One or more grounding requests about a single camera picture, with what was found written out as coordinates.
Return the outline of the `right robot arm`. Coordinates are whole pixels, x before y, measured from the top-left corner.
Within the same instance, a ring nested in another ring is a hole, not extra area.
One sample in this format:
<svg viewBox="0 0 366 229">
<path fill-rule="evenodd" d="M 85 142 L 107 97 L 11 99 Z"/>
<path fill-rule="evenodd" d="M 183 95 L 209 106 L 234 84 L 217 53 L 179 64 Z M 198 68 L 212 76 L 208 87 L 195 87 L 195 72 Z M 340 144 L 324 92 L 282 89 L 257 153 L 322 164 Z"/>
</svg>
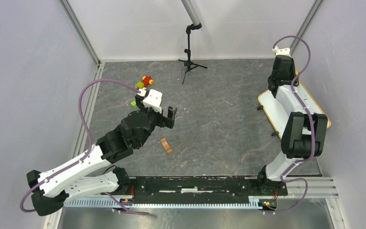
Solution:
<svg viewBox="0 0 366 229">
<path fill-rule="evenodd" d="M 282 188 L 298 165 L 321 155 L 329 119 L 300 84 L 294 59 L 277 54 L 268 89 L 258 96 L 263 110 L 281 139 L 276 158 L 258 173 L 256 189 L 263 195 Z"/>
</svg>

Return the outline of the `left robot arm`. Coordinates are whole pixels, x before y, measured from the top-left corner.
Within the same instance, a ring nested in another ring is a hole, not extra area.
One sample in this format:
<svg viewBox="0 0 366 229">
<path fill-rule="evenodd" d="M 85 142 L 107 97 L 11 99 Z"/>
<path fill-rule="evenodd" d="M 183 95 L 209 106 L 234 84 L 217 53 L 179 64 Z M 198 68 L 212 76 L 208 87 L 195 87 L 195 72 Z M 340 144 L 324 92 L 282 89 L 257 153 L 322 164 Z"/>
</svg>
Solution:
<svg viewBox="0 0 366 229">
<path fill-rule="evenodd" d="M 27 181 L 32 189 L 29 195 L 33 211 L 47 216 L 85 196 L 114 191 L 126 194 L 131 182 L 125 169 L 115 168 L 97 177 L 88 175 L 132 155 L 135 149 L 143 147 L 157 126 L 172 129 L 176 112 L 173 107 L 168 107 L 167 116 L 152 108 L 130 112 L 114 130 L 77 157 L 46 172 L 30 171 Z"/>
</svg>

